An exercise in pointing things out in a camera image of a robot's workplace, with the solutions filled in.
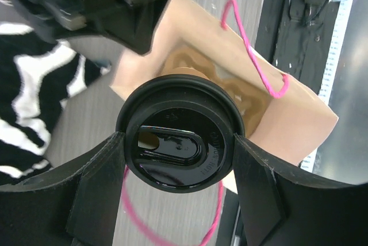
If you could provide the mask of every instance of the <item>paper bag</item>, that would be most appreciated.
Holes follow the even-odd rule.
[[[161,75],[172,53],[182,51],[182,48],[193,48],[214,64],[211,75],[216,76],[215,83],[240,80],[250,99],[262,101],[260,107],[264,109],[258,109],[259,120],[252,121],[255,126],[249,128],[244,122],[246,136],[265,151],[291,164],[297,165],[321,145],[337,123],[336,114],[292,76],[289,76],[287,93],[280,99],[272,98],[252,64],[243,40],[234,31],[224,30],[218,19],[192,0],[170,1],[156,28],[151,52],[139,56],[130,50],[124,51],[111,88],[127,99],[141,84]],[[283,85],[282,72],[255,54],[263,73],[278,91]],[[236,192],[232,174],[224,184]]]

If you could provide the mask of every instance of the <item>pink string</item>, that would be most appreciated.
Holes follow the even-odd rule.
[[[247,52],[249,54],[249,57],[251,58],[254,67],[257,69],[257,72],[259,74],[259,77],[262,80],[262,83],[264,84],[265,88],[267,89],[267,91],[270,93],[270,95],[274,98],[282,98],[283,95],[285,95],[285,93],[287,92],[288,88],[289,88],[289,78],[288,75],[286,74],[282,74],[282,81],[283,81],[283,86],[281,88],[281,90],[279,92],[275,92],[272,87],[270,82],[267,80],[267,77],[265,76],[265,74],[263,73],[262,69],[260,68],[258,62],[257,62],[257,57],[254,55],[252,49],[251,49],[251,44],[248,40],[248,37],[246,35],[246,32],[244,30],[243,24],[242,24],[242,19],[239,16],[239,9],[236,3],[236,0],[228,0],[228,2],[225,5],[225,9],[223,12],[223,16],[221,18],[221,27],[223,29],[227,29],[227,24],[226,24],[226,18],[229,14],[229,9],[231,7],[231,5],[234,7],[234,15],[235,15],[235,20],[236,23],[239,27],[239,31],[241,34],[241,37],[244,41],[244,45],[246,46]]]
[[[244,45],[246,46],[247,52],[248,52],[248,54],[249,54],[249,56],[250,56],[250,58],[253,62],[254,67],[257,69],[258,74],[259,74],[265,88],[267,89],[267,91],[270,93],[270,95],[272,97],[274,97],[274,98],[283,97],[283,95],[285,95],[285,93],[287,92],[287,90],[289,88],[288,75],[282,74],[283,86],[282,86],[282,88],[279,92],[275,92],[272,89],[271,84],[267,80],[266,76],[262,72],[262,69],[260,68],[260,66],[257,62],[257,58],[256,58],[256,56],[254,55],[254,53],[251,49],[251,44],[248,40],[246,32],[244,31],[244,27],[243,27],[243,24],[241,22],[242,20],[240,19],[240,16],[239,16],[239,9],[237,7],[236,0],[228,0],[228,2],[226,3],[225,9],[224,9],[224,12],[223,12],[223,16],[221,18],[221,27],[223,29],[227,29],[226,18],[227,18],[227,15],[229,13],[229,9],[230,9],[231,5],[234,8],[235,19],[236,19],[237,25],[239,27],[241,37],[244,41]],[[121,188],[121,200],[122,200],[122,203],[124,205],[126,213],[131,218],[133,223],[137,226],[137,228],[142,233],[144,233],[145,236],[148,239],[150,239],[153,243],[155,243],[156,245],[159,245],[159,246],[175,246],[175,244],[161,238],[155,232],[153,232],[148,226],[146,226],[146,224],[144,222],[142,222],[142,220],[136,214],[136,212],[134,210],[134,207],[131,203],[131,200],[129,199],[127,188],[125,186],[125,180],[128,176],[128,172],[129,172],[129,168],[126,167],[125,171],[124,171],[124,182],[122,183],[122,188]],[[220,216],[221,216],[221,204],[222,204],[223,193],[224,193],[224,187],[223,187],[223,183],[220,181],[219,184],[218,184],[216,214],[215,214],[215,217],[213,219],[213,223],[212,223],[211,227],[209,228],[207,234],[203,238],[200,246],[206,246],[207,245],[207,243],[212,238],[212,236],[213,236],[213,234],[214,234],[214,232],[217,228],[217,225],[219,224]]]
[[[142,233],[144,233],[144,235],[148,239],[150,239],[153,243],[155,243],[156,245],[159,245],[159,246],[174,246],[175,244],[173,244],[169,241],[166,241],[165,239],[159,237],[156,233],[154,233],[148,226],[146,226],[146,224],[144,222],[142,222],[142,220],[136,214],[136,212],[134,210],[134,207],[131,203],[131,200],[129,199],[127,188],[125,186],[125,180],[128,176],[128,172],[129,172],[129,168],[126,167],[125,171],[124,171],[124,181],[122,183],[122,189],[121,189],[121,200],[122,200],[122,203],[124,205],[124,209],[125,209],[126,213],[131,218],[133,223],[137,226],[138,230],[141,231]],[[224,193],[224,187],[223,187],[223,183],[220,181],[219,184],[218,184],[216,214],[214,216],[213,223],[212,223],[211,227],[209,228],[207,234],[203,238],[200,246],[206,246],[207,245],[207,243],[212,238],[212,236],[213,236],[213,234],[214,234],[214,232],[217,228],[217,225],[219,224],[220,216],[221,216],[221,204],[222,204],[222,199],[223,199],[223,193]]]

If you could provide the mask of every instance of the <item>beige gift bag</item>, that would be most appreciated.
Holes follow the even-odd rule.
[[[273,89],[283,85],[280,70],[257,53]],[[171,0],[156,28],[152,50],[139,56],[125,50],[111,88],[124,100],[160,75],[193,74],[222,87],[243,116],[246,137],[265,151],[297,165],[332,132],[338,117],[309,88],[289,76],[289,89],[273,98],[265,89],[242,38],[192,0]],[[224,185],[236,192],[232,173]]]

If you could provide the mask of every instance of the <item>striped cloth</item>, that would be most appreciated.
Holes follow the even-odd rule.
[[[52,168],[43,154],[67,100],[109,70],[66,41],[49,44],[30,26],[0,22],[0,185]]]

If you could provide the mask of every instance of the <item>black plastic lid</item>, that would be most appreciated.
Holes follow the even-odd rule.
[[[232,169],[233,134],[241,115],[218,85],[192,75],[167,75],[135,90],[116,129],[126,133],[128,167],[160,190],[190,193],[222,180]],[[153,145],[139,146],[142,137]]]

